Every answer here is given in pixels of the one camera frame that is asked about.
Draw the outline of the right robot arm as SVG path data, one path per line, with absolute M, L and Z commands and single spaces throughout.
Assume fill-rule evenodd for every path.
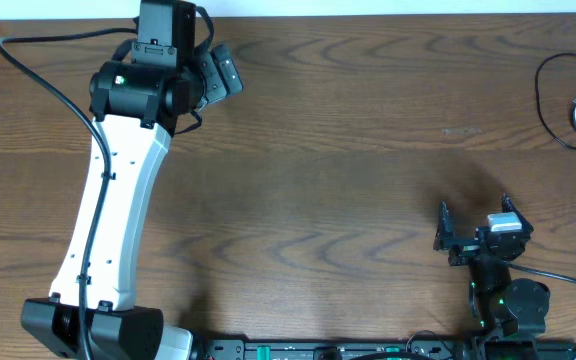
M 458 359 L 538 359 L 536 337 L 546 330 L 550 290 L 537 281 L 512 278 L 510 265 L 522 255 L 533 226 L 509 196 L 501 211 L 470 237 L 456 233 L 447 204 L 438 210 L 435 251 L 448 253 L 451 266 L 466 266 L 470 274 L 470 303 L 482 332 L 457 344 Z

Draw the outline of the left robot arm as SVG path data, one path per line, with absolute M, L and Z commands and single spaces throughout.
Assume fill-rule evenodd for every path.
M 90 81 L 91 156 L 66 257 L 22 327 L 69 359 L 198 359 L 193 334 L 136 303 L 136 270 L 154 181 L 182 115 L 241 92 L 229 49 L 197 41 L 204 8 L 144 1 L 128 39 Z

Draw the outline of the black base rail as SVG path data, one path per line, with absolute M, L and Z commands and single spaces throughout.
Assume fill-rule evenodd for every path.
M 390 342 L 289 342 L 209 339 L 190 351 L 190 360 L 318 360 L 357 359 L 379 354 L 400 359 L 411 353 L 425 359 L 573 359 L 576 344 L 567 341 L 493 342 L 476 349 L 464 341 L 436 340 L 427 336 Z

